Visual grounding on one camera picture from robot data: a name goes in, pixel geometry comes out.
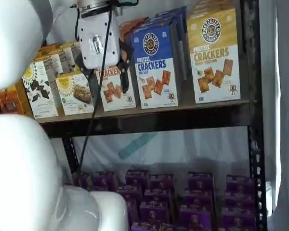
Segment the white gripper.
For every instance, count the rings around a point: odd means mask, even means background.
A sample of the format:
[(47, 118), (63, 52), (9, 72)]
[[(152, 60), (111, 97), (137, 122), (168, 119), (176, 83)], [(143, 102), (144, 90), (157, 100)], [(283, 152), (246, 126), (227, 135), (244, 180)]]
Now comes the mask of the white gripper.
[[(75, 59), (75, 64), (86, 77), (92, 97), (97, 95), (93, 69), (102, 68), (104, 54), (106, 67), (117, 65), (122, 93), (125, 94), (130, 86), (128, 69), (133, 60), (134, 49), (119, 38), (119, 26), (114, 11), (80, 18), (78, 30), (81, 51)], [(125, 59), (120, 56), (120, 51), (126, 53)]]

